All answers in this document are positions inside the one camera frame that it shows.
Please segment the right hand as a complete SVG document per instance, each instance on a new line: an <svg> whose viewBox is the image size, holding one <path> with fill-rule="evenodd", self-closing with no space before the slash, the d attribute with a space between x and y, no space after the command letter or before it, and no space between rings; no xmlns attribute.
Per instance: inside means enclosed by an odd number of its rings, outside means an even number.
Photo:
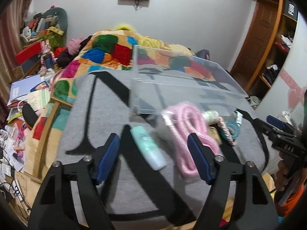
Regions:
<svg viewBox="0 0 307 230"><path fill-rule="evenodd" d="M288 169L286 165L284 164L284 161L280 160L278 163L278 171L275 174L275 181L274 181L275 187L279 191L283 191L285 189L285 185L288 182L288 180L285 177L287 173L288 173ZM296 193L300 190L300 188L304 185L305 180L306 180L306 168L303 168L300 171L300 179L297 182L293 190L293 193Z"/></svg>

